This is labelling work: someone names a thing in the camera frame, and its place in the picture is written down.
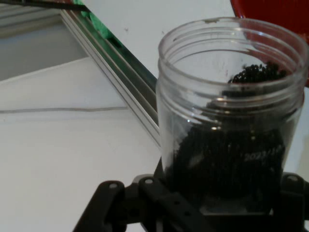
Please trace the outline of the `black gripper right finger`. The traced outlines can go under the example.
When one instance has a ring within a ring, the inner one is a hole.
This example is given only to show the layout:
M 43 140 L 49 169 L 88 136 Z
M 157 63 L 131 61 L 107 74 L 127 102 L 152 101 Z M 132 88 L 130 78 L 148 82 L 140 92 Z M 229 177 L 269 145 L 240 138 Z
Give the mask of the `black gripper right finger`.
M 274 207 L 276 231 L 305 232 L 309 219 L 309 183 L 301 176 L 284 173 Z

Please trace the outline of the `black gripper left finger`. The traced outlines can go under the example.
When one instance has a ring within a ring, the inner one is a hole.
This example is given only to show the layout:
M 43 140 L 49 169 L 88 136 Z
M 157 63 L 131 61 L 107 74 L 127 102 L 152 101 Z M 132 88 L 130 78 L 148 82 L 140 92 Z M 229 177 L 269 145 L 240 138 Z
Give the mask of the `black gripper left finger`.
M 154 175 L 138 176 L 128 187 L 120 181 L 101 183 L 77 222 L 75 232 L 124 232 L 139 223 L 146 232 L 214 232 L 215 226 L 179 193 Z

